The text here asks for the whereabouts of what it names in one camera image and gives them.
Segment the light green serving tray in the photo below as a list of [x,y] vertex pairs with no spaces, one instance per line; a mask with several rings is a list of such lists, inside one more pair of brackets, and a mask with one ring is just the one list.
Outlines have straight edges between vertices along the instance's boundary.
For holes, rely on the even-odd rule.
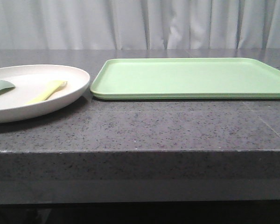
[[105,100],[280,99],[280,70],[251,58],[112,59],[90,90]]

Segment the yellow plastic fork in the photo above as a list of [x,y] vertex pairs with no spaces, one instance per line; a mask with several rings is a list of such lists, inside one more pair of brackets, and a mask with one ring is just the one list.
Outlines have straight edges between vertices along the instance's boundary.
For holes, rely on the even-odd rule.
[[28,101],[26,103],[26,105],[35,104],[35,103],[39,103],[39,102],[45,101],[53,93],[55,93],[56,91],[62,89],[66,85],[67,85],[67,81],[63,81],[63,80],[52,80],[52,81],[49,81],[47,83],[46,88],[38,96],[36,96],[32,100]]

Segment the white curtain backdrop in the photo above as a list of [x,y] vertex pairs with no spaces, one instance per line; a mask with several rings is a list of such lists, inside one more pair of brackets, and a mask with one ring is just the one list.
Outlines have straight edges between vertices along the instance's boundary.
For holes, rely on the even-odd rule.
[[280,0],[0,0],[0,49],[280,49]]

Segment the white round plate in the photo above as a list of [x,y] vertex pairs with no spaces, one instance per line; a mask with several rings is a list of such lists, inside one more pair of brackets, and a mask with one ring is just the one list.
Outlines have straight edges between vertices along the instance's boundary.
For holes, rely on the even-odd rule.
[[[68,106],[86,91],[90,75],[86,71],[65,65],[36,64],[0,68],[0,80],[15,88],[0,94],[0,123],[20,121],[42,116]],[[66,85],[49,99],[28,104],[45,90],[52,80]]]

